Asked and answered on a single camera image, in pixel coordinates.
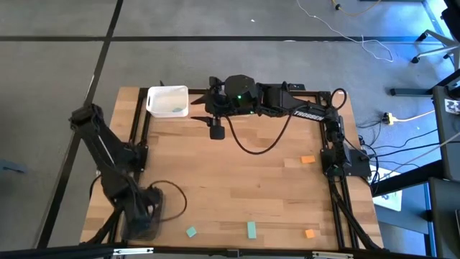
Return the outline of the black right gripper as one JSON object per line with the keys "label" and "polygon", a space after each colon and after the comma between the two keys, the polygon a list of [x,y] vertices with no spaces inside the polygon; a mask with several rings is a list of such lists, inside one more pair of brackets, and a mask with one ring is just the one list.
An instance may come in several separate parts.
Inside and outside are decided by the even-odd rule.
{"label": "black right gripper", "polygon": [[205,104],[205,110],[212,114],[211,117],[191,117],[191,119],[204,122],[208,127],[212,124],[220,124],[221,117],[229,117],[230,103],[225,93],[225,83],[215,76],[209,77],[207,93],[192,101],[191,105]]}

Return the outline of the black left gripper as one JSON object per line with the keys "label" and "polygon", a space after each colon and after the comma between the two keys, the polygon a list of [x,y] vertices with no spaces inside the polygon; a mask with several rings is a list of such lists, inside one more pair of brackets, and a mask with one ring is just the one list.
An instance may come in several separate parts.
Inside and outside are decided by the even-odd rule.
{"label": "black left gripper", "polygon": [[162,212],[162,190],[141,188],[124,199],[128,231],[157,231]]}

